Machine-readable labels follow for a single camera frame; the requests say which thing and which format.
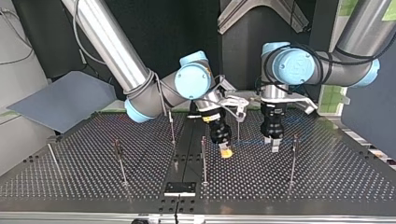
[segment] yellow object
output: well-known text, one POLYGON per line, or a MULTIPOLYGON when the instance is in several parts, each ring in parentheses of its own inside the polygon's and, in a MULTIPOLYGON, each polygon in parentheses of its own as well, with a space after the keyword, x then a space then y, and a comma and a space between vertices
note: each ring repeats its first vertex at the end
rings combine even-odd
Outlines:
POLYGON ((220 153, 223 159, 228 159, 233 155, 233 152, 229 148, 221 149, 220 153))
POLYGON ((211 121, 210 117, 203 117, 202 120, 206 123, 211 121))

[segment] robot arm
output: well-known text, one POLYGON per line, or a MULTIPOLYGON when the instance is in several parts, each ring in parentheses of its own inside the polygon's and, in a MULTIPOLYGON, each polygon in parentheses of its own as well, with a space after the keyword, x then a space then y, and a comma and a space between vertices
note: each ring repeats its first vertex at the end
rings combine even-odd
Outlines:
POLYGON ((277 151, 283 137, 281 119, 286 113, 287 103, 295 103, 306 113, 316 109, 308 98, 288 92, 288 85, 363 87, 375 80, 380 67, 377 58, 387 48, 378 52, 396 25, 396 21, 383 21, 390 2, 360 0, 334 52, 314 52, 288 42, 263 46, 262 134, 267 142, 272 143, 273 151, 277 151))
MULTIPOLYGON (((166 115, 166 110, 187 100, 197 100, 204 121, 216 133, 213 142, 220 147, 229 146, 231 130, 224 122, 225 113, 221 107, 237 106, 238 119, 243 120, 248 101, 238 97, 224 99, 216 90, 208 92, 215 81, 208 59, 202 51, 181 58, 180 69, 159 80, 143 64, 104 0, 62 1, 73 15, 78 15, 76 20, 79 26, 124 89, 127 95, 125 108, 131 119, 145 122, 162 112, 166 115)), ((220 83, 225 89, 233 89, 226 80, 220 83)))

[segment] perforated metal table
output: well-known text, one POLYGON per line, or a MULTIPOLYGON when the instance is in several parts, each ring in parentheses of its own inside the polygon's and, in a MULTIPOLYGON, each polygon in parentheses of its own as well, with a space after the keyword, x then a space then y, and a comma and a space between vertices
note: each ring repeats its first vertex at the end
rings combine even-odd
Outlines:
POLYGON ((174 114, 174 146, 166 117, 136 124, 125 114, 95 114, 53 144, 59 166, 45 147, 0 177, 0 223, 22 217, 396 221, 396 173, 326 119, 289 110, 278 153, 263 142, 260 111, 248 111, 239 141, 236 122, 227 120, 234 155, 224 160, 205 142, 209 184, 204 186, 201 139, 210 137, 200 120, 174 114), (290 183, 296 133, 301 150, 290 183), (115 138, 124 148, 128 186, 122 185, 115 138), (169 182, 195 183, 195 197, 165 197, 169 182))

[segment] cable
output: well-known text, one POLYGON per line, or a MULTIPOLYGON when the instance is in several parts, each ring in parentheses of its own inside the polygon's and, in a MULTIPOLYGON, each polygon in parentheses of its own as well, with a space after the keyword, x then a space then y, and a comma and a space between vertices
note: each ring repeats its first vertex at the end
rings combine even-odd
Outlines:
POLYGON ((316 52, 314 52, 312 49, 308 49, 308 48, 307 48, 306 46, 304 46, 304 45, 286 45, 286 46, 282 46, 282 47, 280 47, 280 48, 277 48, 277 49, 271 51, 271 52, 268 54, 268 56, 265 58, 264 63, 263 63, 264 75, 265 75, 265 77, 268 79, 268 82, 262 82, 262 84, 264 84, 264 85, 271 84, 271 85, 276 86, 278 89, 280 89, 280 90, 282 90, 282 91, 285 91, 287 94, 292 94, 291 91, 286 90, 286 89, 284 89, 284 88, 282 88, 282 87, 279 86, 279 84, 283 84, 283 83, 281 83, 281 82, 279 82, 279 81, 273 81, 273 80, 270 78, 270 76, 269 76, 269 71, 268 71, 268 66, 267 66, 267 65, 268 65, 268 62, 269 62, 269 59, 270 59, 274 54, 276 54, 278 51, 280 51, 280 50, 282 50, 282 49, 284 49, 284 48, 303 49, 303 50, 305 50, 306 52, 308 52, 314 59, 316 59, 316 60, 318 61, 318 64, 319 64, 319 82, 318 82, 316 85, 321 85, 321 84, 323 84, 324 79, 325 79, 325 77, 323 76, 323 74, 324 74, 324 71, 323 71, 323 70, 324 70, 324 69, 323 69, 323 63, 322 63, 321 59, 319 58, 319 55, 318 55, 316 52))
POLYGON ((292 38, 293 35, 293 15, 295 8, 296 8, 296 0, 293 0, 293 4, 291 5, 291 13, 290 13, 290 39, 292 38))
POLYGON ((17 29, 15 29, 14 25, 11 23, 11 21, 7 18, 6 13, 9 13, 11 15, 13 15, 15 18, 19 19, 18 15, 16 15, 14 12, 5 9, 5 8, 1 8, 0 9, 3 12, 3 20, 6 23, 6 25, 15 33, 15 35, 17 36, 17 38, 23 42, 23 44, 25 44, 27 47, 29 47, 30 49, 32 48, 32 45, 29 43, 29 40, 27 39, 23 39, 22 36, 18 33, 17 29))
MULTIPOLYGON (((371 57, 367 56, 367 58, 368 58, 367 60, 363 60, 363 61, 359 61, 359 62, 351 62, 351 63, 339 62, 339 61, 329 60, 329 59, 327 59, 325 57, 322 57, 322 56, 319 56, 319 58, 321 60, 325 61, 325 62, 328 62, 328 63, 336 63, 336 64, 341 64, 341 65, 361 65, 361 64, 365 64, 365 63, 370 63, 370 62, 374 61, 375 59, 378 59, 379 57, 384 55, 392 47, 392 45, 394 44, 395 41, 396 41, 396 32, 393 34, 393 37, 389 41, 387 46, 384 47, 377 55, 371 56, 371 57)), ((354 55, 354 54, 351 54, 351 53, 348 53, 348 54, 349 55, 347 55, 347 56, 349 56, 351 58, 355 58, 355 59, 361 59, 363 57, 366 57, 366 56, 354 55)))
POLYGON ((15 61, 11 61, 11 62, 0 63, 0 65, 18 63, 18 62, 21 62, 23 60, 28 59, 34 53, 32 46, 28 42, 27 37, 26 37, 26 40, 21 37, 21 35, 18 33, 17 29, 15 29, 15 27, 12 25, 11 21, 6 16, 6 14, 9 13, 9 14, 13 15, 16 19, 19 19, 18 15, 15 12, 13 12, 13 11, 11 11, 9 9, 3 8, 3 7, 0 7, 0 12, 2 12, 2 14, 0 14, 0 16, 3 18, 3 20, 6 23, 6 25, 15 33, 17 38, 20 41, 22 41, 23 44, 25 44, 30 49, 29 53, 25 57, 23 57, 21 59, 18 59, 18 60, 15 60, 15 61))
POLYGON ((85 53, 85 55, 87 55, 89 58, 91 58, 92 60, 96 61, 97 63, 106 64, 105 62, 103 62, 103 61, 101 61, 99 59, 96 59, 87 50, 85 50, 84 47, 82 46, 80 40, 79 40, 78 30, 77 30, 78 3, 79 3, 79 0, 76 0, 75 1, 75 7, 74 7, 75 11, 74 11, 74 16, 73 16, 73 31, 75 33, 76 41, 77 41, 79 47, 81 48, 81 50, 85 53))
POLYGON ((30 49, 29 54, 26 55, 25 57, 23 57, 23 58, 21 58, 21 59, 18 59, 18 60, 15 60, 15 61, 12 61, 12 62, 0 63, 0 65, 6 65, 6 64, 21 62, 21 61, 23 61, 23 60, 28 59, 28 58, 33 54, 33 52, 34 52, 33 49, 30 49))

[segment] white wall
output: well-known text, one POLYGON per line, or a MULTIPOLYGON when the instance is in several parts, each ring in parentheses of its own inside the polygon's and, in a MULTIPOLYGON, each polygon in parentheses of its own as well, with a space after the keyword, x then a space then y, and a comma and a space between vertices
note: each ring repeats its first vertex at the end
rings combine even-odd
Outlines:
MULTIPOLYGON (((15 11, 11 0, 0 0, 0 7, 15 11)), ((25 36, 21 23, 7 17, 21 36, 25 36)), ((29 51, 0 18, 0 63, 23 58, 29 51)), ((46 86, 45 74, 34 54, 19 63, 0 65, 0 175, 38 151, 54 135, 52 130, 6 110, 7 106, 46 86)))

